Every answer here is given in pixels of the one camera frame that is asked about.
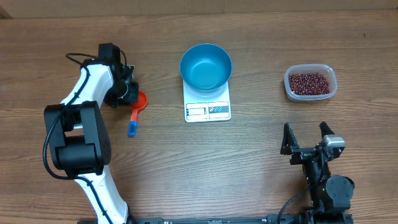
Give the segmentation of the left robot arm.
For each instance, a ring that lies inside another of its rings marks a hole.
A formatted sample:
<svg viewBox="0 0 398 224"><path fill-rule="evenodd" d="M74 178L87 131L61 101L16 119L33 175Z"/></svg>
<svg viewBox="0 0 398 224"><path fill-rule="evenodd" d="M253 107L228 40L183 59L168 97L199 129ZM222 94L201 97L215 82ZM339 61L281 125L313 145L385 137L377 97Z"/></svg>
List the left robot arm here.
<svg viewBox="0 0 398 224"><path fill-rule="evenodd" d="M94 223L135 223L110 172L111 143L101 114L102 104L117 108L138 100L134 66L112 43L85 57L70 94L44 110L44 167L52 177L82 188L96 213Z"/></svg>

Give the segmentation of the orange scoop with blue handle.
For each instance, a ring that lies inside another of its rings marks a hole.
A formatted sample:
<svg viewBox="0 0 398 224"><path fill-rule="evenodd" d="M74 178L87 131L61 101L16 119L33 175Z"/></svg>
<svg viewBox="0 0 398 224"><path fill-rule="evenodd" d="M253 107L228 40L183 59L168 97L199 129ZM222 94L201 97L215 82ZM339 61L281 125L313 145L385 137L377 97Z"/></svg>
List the orange scoop with blue handle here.
<svg viewBox="0 0 398 224"><path fill-rule="evenodd" d="M137 133L137 118L140 111L147 106L147 96L143 91L139 91L137 101L131 105L132 114L129 122L127 135L134 137Z"/></svg>

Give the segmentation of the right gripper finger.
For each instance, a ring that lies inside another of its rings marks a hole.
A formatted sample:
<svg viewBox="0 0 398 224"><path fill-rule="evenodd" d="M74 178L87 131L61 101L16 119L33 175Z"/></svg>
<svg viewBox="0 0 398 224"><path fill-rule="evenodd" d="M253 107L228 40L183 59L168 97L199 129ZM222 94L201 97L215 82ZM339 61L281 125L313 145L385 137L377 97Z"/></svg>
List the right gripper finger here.
<svg viewBox="0 0 398 224"><path fill-rule="evenodd" d="M291 155L299 151L299 144L294 136L294 132L289 123L284 124L284 135L282 138L282 145L280 153L282 155Z"/></svg>
<svg viewBox="0 0 398 224"><path fill-rule="evenodd" d="M322 121L319 125L320 130L321 130L321 135L322 138L324 138L326 135L334 135L335 133L330 129L329 125L325 122Z"/></svg>

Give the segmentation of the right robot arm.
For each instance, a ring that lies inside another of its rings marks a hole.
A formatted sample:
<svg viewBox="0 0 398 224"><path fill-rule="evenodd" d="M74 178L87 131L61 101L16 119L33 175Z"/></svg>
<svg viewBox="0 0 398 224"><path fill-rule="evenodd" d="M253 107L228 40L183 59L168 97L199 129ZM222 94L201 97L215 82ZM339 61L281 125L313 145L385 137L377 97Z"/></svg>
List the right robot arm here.
<svg viewBox="0 0 398 224"><path fill-rule="evenodd" d="M351 208L355 184L342 175L331 175L328 163L341 156L346 143L335 134L326 122L321 122L322 139L313 147L300 147L289 123L284 124L280 153L291 157L292 165L301 165L307 180L307 189L293 196L277 214L277 223L353 223L346 211ZM296 215L284 215L293 201L309 194L310 207L304 207Z"/></svg>

